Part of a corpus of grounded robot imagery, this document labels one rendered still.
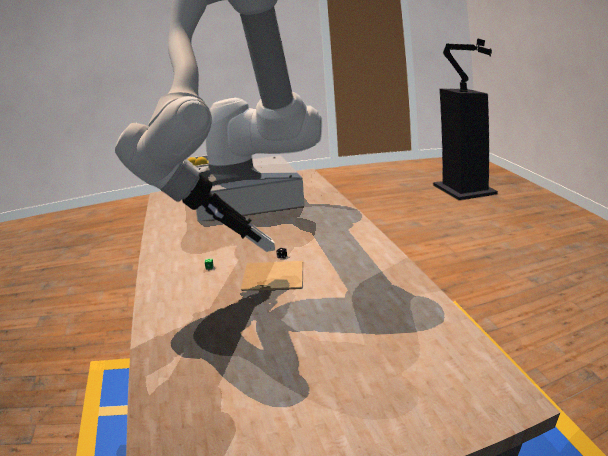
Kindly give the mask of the orange flat mat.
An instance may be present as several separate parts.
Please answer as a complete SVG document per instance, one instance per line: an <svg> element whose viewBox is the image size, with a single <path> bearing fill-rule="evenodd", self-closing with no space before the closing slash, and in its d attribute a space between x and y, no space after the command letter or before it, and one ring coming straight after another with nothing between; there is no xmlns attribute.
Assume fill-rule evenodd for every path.
<svg viewBox="0 0 608 456"><path fill-rule="evenodd" d="M241 291L302 288L303 261L247 263Z"/></svg>

